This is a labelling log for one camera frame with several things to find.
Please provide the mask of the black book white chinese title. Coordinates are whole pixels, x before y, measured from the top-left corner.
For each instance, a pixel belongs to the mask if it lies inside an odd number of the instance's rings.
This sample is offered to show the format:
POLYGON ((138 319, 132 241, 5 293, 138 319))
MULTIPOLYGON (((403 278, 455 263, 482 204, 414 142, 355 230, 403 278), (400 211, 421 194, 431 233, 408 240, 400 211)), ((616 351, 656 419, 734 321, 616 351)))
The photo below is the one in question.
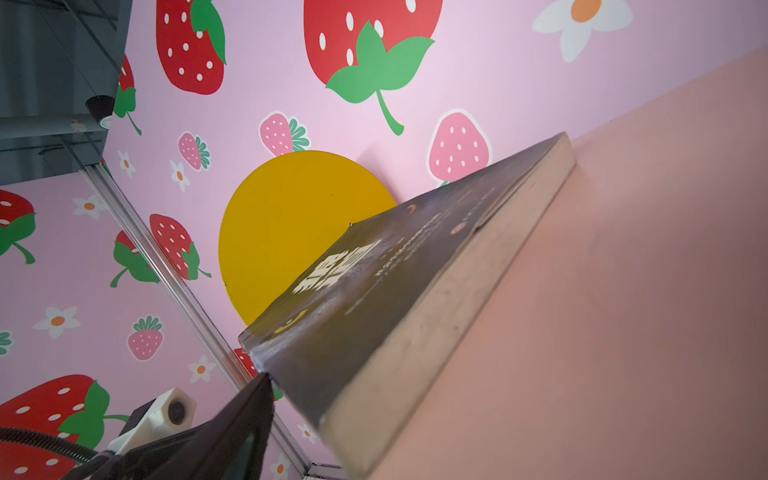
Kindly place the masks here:
POLYGON ((575 164, 559 133, 351 225, 241 333, 349 478, 386 455, 575 164))

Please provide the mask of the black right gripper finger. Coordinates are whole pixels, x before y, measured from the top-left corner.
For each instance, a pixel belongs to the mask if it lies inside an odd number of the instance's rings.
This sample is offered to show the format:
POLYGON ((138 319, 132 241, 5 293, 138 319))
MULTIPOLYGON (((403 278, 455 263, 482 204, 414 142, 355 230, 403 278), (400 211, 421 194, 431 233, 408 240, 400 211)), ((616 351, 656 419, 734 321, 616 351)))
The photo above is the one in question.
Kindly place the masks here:
POLYGON ((257 479, 274 417, 272 378, 260 373, 211 420, 130 450, 107 449, 67 479, 257 479))

